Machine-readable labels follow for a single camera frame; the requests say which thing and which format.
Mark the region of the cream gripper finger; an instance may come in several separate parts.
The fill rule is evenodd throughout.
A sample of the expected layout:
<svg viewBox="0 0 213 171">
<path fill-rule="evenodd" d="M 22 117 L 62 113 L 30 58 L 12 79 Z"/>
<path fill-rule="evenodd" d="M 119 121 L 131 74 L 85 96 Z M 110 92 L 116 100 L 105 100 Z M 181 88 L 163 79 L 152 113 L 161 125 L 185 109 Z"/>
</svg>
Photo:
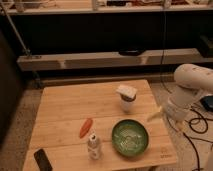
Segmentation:
<svg viewBox="0 0 213 171">
<path fill-rule="evenodd" d="M 183 122 L 176 122 L 176 126 L 179 132 L 184 132 L 184 123 Z"/>
<path fill-rule="evenodd" d="M 147 118 L 147 122 L 150 122 L 151 120 L 155 118 L 161 118 L 161 116 L 162 116 L 162 106 L 160 106 L 155 113 L 153 113 Z"/>
</svg>

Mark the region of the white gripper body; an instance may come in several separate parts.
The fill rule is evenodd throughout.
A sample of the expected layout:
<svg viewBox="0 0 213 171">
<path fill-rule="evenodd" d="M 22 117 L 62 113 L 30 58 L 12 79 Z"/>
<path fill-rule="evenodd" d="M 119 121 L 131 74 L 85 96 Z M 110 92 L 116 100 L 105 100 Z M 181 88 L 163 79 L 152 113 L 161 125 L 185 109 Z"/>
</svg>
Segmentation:
<svg viewBox="0 0 213 171">
<path fill-rule="evenodd" d="M 189 103 L 187 101 L 173 101 L 171 98 L 164 104 L 164 112 L 174 121 L 182 122 L 188 114 Z"/>
</svg>

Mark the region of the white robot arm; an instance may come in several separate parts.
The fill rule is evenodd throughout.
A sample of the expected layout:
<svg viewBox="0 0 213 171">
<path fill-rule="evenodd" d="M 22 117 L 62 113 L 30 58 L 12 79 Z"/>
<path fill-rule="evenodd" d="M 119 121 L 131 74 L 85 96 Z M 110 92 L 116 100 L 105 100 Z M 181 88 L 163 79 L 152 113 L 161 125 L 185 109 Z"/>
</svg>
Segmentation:
<svg viewBox="0 0 213 171">
<path fill-rule="evenodd" d="M 170 117 L 180 131 L 192 104 L 206 94 L 213 94 L 213 69 L 195 64 L 182 64 L 174 72 L 175 87 L 156 113 L 147 118 L 150 122 L 163 115 Z"/>
</svg>

